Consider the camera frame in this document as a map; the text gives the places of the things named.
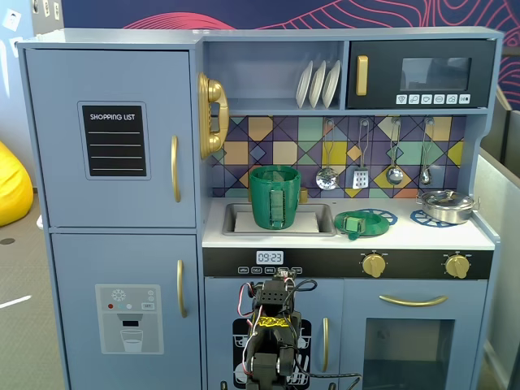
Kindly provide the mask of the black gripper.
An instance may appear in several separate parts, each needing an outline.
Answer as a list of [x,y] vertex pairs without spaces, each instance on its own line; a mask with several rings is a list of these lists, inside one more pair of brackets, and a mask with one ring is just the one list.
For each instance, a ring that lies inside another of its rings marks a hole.
[[294,274],[277,272],[253,286],[253,310],[264,316],[290,316],[294,311]]

